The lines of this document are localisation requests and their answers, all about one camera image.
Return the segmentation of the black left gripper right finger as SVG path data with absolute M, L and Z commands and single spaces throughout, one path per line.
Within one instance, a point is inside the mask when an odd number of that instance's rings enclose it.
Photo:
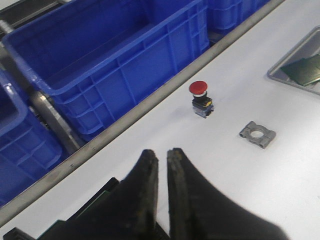
M 181 148 L 167 152 L 170 238 L 173 240 L 286 240 L 287 235 L 215 188 Z

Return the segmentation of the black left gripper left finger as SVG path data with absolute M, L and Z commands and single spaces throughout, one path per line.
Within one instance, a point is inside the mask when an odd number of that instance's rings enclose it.
M 41 240 L 154 240 L 159 161 L 142 151 L 125 179 L 78 217 L 58 221 Z

